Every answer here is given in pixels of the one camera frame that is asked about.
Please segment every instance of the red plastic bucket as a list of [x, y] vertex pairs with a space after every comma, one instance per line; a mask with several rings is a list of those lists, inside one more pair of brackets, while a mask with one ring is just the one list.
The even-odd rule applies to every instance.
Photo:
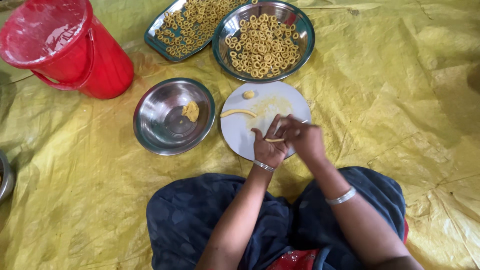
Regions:
[[25, 2], [0, 31], [0, 57], [54, 88], [95, 98], [117, 97], [133, 80], [132, 61], [88, 0]]

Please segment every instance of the woman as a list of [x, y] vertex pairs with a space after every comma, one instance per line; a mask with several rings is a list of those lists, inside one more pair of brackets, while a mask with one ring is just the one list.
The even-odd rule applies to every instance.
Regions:
[[[405, 248], [400, 186], [325, 157], [322, 130], [280, 115], [265, 138], [255, 132], [244, 178], [208, 173], [158, 190], [147, 206], [154, 269], [420, 270]], [[293, 203], [266, 190], [293, 146], [315, 177]]]

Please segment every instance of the dough ball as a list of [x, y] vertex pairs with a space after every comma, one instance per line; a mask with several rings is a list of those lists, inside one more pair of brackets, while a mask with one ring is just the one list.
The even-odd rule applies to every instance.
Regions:
[[255, 93], [254, 93], [252, 90], [250, 90], [250, 91], [245, 91], [245, 92], [243, 93], [243, 97], [246, 98], [246, 99], [251, 99], [251, 98], [253, 98], [254, 96], [255, 96]]
[[198, 109], [197, 103], [195, 101], [190, 101], [186, 106], [183, 106], [181, 110], [181, 114], [188, 117], [188, 119], [192, 122], [196, 122], [198, 118], [198, 113], [200, 110]]

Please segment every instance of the white plate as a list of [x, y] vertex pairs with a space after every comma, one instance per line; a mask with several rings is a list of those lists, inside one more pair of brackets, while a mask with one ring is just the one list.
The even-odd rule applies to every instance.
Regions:
[[[253, 90], [255, 96], [244, 99], [243, 93], [249, 90]], [[265, 136], [277, 113], [283, 116], [292, 113], [299, 120], [312, 122], [310, 108], [303, 96], [292, 86], [278, 81], [268, 84], [246, 83], [240, 86], [225, 101], [222, 112], [230, 109], [246, 109], [257, 114], [257, 117], [252, 117], [245, 113], [234, 113], [220, 119], [223, 137], [228, 146], [248, 160], [255, 159], [255, 134], [250, 131], [251, 128], [260, 129]], [[295, 150], [290, 148], [286, 157], [294, 153]]]

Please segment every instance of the blue fabric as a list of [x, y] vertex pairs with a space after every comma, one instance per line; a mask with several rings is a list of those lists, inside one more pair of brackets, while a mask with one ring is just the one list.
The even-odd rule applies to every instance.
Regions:
[[[339, 170], [403, 240], [405, 201], [391, 178], [362, 167]], [[207, 173], [174, 181], [147, 205], [155, 270], [194, 269], [213, 228], [245, 179]], [[293, 204], [266, 193], [239, 269], [266, 269], [291, 250], [320, 248], [314, 270], [363, 269], [312, 181]]]

